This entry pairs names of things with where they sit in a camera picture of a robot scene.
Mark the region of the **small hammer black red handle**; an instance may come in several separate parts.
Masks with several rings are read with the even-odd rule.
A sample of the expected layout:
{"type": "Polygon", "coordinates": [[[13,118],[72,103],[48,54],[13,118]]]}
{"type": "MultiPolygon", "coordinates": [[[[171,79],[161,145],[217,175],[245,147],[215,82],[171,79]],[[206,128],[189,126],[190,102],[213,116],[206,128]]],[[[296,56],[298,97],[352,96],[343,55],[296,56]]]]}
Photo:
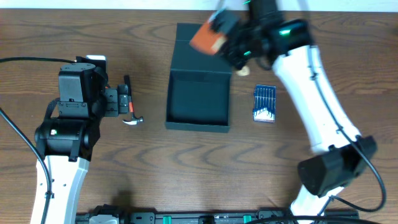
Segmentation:
{"type": "Polygon", "coordinates": [[[131,114],[131,119],[130,120],[123,120],[123,123],[134,126],[137,125],[138,123],[142,123],[144,121],[144,118],[141,117],[136,117],[134,113],[134,104],[132,102],[132,88],[131,88],[131,81],[129,78],[129,75],[124,76],[124,82],[127,85],[127,98],[128,98],[128,107],[129,107],[129,112],[131,114]]]}

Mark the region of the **orange scraper wooden handle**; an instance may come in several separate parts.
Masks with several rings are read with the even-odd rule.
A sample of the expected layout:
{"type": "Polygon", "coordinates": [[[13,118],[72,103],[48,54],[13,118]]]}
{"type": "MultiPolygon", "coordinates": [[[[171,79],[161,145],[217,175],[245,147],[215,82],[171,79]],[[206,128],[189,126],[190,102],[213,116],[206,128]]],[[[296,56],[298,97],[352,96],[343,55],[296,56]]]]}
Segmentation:
{"type": "Polygon", "coordinates": [[[236,68],[226,58],[226,55],[221,53],[221,48],[228,39],[224,33],[212,30],[211,25],[212,22],[210,20],[205,21],[192,37],[190,46],[205,55],[219,56],[219,58],[222,58],[226,63],[234,67],[238,76],[248,76],[251,71],[247,65],[244,65],[242,68],[236,68]]]}

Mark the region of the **dark green gift box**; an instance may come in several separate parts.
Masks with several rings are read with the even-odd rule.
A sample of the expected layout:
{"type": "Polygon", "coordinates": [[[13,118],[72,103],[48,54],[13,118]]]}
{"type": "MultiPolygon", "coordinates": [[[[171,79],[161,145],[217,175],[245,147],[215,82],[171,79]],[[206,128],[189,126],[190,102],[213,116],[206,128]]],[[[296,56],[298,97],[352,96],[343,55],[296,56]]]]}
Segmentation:
{"type": "Polygon", "coordinates": [[[170,65],[165,127],[227,133],[231,67],[190,45],[199,24],[178,23],[170,65]]]}

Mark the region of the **blue drill bit set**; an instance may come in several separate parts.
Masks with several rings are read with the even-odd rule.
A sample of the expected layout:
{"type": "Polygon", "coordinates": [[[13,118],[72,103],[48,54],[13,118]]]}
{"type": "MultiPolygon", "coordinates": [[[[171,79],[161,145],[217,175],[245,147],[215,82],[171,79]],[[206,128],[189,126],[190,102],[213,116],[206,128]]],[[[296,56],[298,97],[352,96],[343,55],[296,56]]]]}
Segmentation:
{"type": "Polygon", "coordinates": [[[253,120],[263,123],[275,122],[276,87],[256,85],[254,88],[253,120]]]}

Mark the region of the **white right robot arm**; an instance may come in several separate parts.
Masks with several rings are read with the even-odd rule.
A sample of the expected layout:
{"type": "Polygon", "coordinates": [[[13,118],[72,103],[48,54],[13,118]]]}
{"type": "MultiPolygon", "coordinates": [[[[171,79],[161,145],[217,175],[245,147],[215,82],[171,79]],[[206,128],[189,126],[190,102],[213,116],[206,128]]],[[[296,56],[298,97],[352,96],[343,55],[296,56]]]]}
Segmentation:
{"type": "Polygon", "coordinates": [[[251,59],[279,78],[306,129],[313,157],[298,164],[302,186],[290,205],[294,223],[325,223],[328,204],[365,169],[377,145],[350,121],[333,91],[307,19],[288,21],[275,1],[248,1],[246,21],[221,8],[210,28],[214,52],[237,70],[251,59]]]}

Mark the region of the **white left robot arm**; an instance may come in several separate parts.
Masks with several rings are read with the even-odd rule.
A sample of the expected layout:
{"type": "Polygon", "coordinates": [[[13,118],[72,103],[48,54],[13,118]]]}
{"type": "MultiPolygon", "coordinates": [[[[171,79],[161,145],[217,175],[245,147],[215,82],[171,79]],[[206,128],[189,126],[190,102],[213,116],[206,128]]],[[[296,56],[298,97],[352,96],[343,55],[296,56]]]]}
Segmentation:
{"type": "Polygon", "coordinates": [[[127,86],[111,88],[108,82],[103,55],[77,57],[60,68],[60,96],[49,103],[35,131],[36,148],[48,173],[37,166],[31,223],[74,223],[101,120],[129,111],[127,86]]]}

